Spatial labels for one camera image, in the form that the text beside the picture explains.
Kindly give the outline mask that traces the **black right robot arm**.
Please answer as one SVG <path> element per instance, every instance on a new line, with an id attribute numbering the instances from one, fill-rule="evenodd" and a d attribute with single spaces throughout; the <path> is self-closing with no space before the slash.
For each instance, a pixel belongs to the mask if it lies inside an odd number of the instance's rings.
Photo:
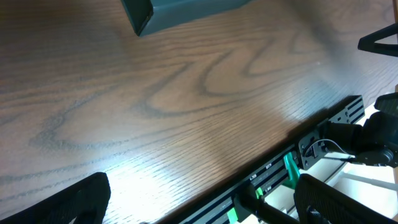
<path id="1" fill-rule="evenodd" d="M 319 138 L 298 145 L 303 166 L 323 152 L 341 152 L 346 161 L 366 166 L 397 167 L 397 93 L 379 96 L 376 113 L 363 125 L 327 121 Z M 294 193 L 300 223 L 393 223 L 308 174 L 300 176 Z"/>

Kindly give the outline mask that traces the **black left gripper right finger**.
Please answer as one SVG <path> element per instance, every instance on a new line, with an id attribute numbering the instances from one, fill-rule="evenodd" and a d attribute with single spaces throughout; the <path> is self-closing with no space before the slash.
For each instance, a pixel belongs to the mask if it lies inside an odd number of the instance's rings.
<path id="1" fill-rule="evenodd" d="M 309 174 L 300 176 L 294 202 L 300 223 L 397 224 Z"/>

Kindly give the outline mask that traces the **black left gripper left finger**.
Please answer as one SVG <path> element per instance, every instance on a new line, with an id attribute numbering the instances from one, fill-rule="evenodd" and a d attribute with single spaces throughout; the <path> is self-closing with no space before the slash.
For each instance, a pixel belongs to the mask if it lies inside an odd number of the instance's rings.
<path id="1" fill-rule="evenodd" d="M 1 223 L 101 224 L 110 196 L 106 173 L 97 172 Z"/>

